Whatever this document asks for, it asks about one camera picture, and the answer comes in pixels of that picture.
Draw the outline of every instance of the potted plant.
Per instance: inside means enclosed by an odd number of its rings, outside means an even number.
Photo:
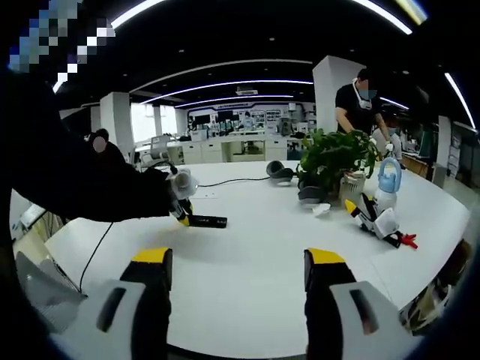
[[[328,194],[338,194],[344,173],[369,168],[374,172],[378,151],[369,136],[360,130],[325,134],[319,129],[313,142],[303,140],[307,151],[297,166],[298,185],[317,186]]]

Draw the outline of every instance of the hand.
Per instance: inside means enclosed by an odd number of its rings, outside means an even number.
[[[191,175],[189,169],[179,169],[178,173],[170,173],[166,179],[170,181],[177,200],[188,199],[197,192],[199,182]]]

